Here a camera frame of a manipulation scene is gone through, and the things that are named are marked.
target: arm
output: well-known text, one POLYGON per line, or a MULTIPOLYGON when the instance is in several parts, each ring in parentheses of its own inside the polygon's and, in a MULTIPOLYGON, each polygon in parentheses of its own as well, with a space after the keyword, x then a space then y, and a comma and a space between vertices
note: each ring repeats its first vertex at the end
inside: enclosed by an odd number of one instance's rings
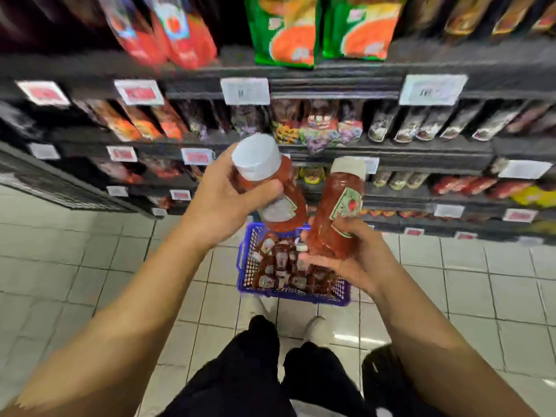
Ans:
POLYGON ((537 415, 436 308, 380 232, 358 218, 340 218, 334 225, 359 238, 357 255, 345 261, 307 260, 334 269, 371 296, 423 399, 451 417, 537 415))
POLYGON ((270 181, 239 195, 228 180, 234 147, 207 168, 180 225, 121 296, 39 366, 17 405, 55 409, 52 415, 135 413, 206 253, 282 190, 270 181))

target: person's left hand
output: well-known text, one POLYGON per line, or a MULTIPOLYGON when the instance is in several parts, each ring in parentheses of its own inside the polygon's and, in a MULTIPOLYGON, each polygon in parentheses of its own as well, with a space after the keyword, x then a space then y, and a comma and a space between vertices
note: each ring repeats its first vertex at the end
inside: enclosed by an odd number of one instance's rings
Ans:
POLYGON ((242 195, 230 183, 233 169, 233 144, 209 165, 187 212, 180 230, 193 237, 195 244, 208 251, 232 236, 245 223, 247 215, 280 196, 282 183, 271 180, 242 195))

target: hand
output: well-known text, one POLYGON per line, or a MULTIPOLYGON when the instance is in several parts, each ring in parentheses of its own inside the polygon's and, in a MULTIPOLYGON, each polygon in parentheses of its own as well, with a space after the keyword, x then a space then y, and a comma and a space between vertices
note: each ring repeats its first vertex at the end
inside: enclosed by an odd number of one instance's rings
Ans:
POLYGON ((195 244, 208 251, 232 236, 245 223, 247 215, 280 196, 282 183, 271 180, 242 195, 232 187, 233 144, 209 165, 195 196, 181 220, 180 228, 195 244))
MULTIPOLYGON (((310 218, 309 224, 312 224, 314 219, 310 218)), ((383 240, 382 234, 374 231, 361 218, 338 217, 334 220, 334 227, 359 239, 357 252, 352 257, 339 260, 302 253, 300 258, 310 264, 334 270, 351 285, 372 296, 381 277, 388 274, 388 268, 399 266, 390 247, 383 240)), ((301 238, 305 240, 307 234, 307 231, 303 231, 301 238)))

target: tile floor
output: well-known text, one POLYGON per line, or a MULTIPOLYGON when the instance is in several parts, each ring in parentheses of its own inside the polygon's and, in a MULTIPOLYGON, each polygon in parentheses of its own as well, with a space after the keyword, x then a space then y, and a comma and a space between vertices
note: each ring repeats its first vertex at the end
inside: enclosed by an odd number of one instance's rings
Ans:
MULTIPOLYGON (((53 350, 105 307, 178 217, 71 212, 0 186, 0 407, 53 350)), ((139 416, 160 412, 184 383, 246 328, 235 287, 242 234, 199 267, 160 356, 139 416)), ((385 235, 411 276, 465 338, 542 416, 556 409, 556 249, 385 235)), ((305 324, 324 316, 332 350, 360 386, 367 351, 390 341, 376 306, 357 289, 346 308, 264 299, 277 322, 280 362, 305 324)))

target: bottle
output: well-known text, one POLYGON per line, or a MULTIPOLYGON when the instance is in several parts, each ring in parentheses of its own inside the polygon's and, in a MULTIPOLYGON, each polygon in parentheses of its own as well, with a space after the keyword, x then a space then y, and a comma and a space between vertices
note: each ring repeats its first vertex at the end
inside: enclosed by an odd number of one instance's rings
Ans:
POLYGON ((363 159, 340 157, 334 160, 315 222, 307 237, 312 255, 345 259, 353 252, 357 240, 334 228, 332 221, 338 216, 358 216, 365 191, 365 176, 363 159))
POLYGON ((243 139, 232 153, 240 189, 249 190, 269 181, 280 180, 284 192, 259 210, 267 228, 276 232, 294 231, 307 221, 305 198, 294 179, 291 160, 278 150, 274 137, 256 133, 243 139))

